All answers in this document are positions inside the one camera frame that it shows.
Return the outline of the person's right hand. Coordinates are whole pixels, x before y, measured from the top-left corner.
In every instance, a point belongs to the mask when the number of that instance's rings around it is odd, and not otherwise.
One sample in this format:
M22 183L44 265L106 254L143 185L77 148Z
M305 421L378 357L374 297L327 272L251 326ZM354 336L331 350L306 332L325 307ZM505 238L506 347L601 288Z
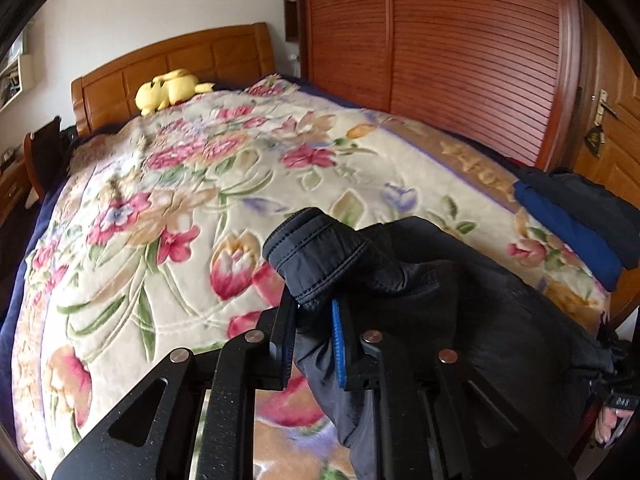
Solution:
M622 434L633 414L633 411L621 408L611 408L610 406L602 408L593 430L593 437L597 445L605 448L612 444Z

